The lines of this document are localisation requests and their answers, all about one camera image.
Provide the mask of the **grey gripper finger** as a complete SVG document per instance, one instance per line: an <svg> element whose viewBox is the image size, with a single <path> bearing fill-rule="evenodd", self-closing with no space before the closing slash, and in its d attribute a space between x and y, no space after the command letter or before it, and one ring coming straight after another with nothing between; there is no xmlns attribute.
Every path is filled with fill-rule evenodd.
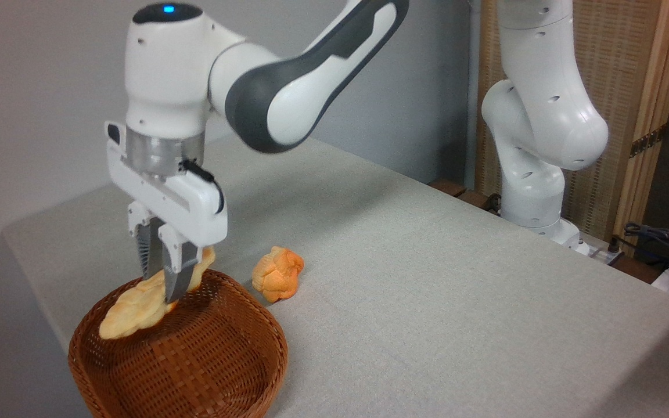
<svg viewBox="0 0 669 418"><path fill-rule="evenodd" d="M140 201L128 206L128 233L137 244L139 264L144 280L149 280L164 268L163 247L159 228L164 222Z"/></svg>
<svg viewBox="0 0 669 418"><path fill-rule="evenodd" d="M166 302L178 301L188 291L194 267L202 258L199 247L169 224L157 231L162 249Z"/></svg>

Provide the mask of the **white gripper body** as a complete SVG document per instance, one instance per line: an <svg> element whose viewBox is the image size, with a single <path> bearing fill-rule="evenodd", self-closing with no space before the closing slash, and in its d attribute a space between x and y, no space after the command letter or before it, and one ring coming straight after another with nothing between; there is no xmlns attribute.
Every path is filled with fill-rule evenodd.
<svg viewBox="0 0 669 418"><path fill-rule="evenodd" d="M141 174L127 161L127 128L105 123L108 170L112 182L154 216L199 247L225 240L228 211L217 183L188 170L177 175Z"/></svg>

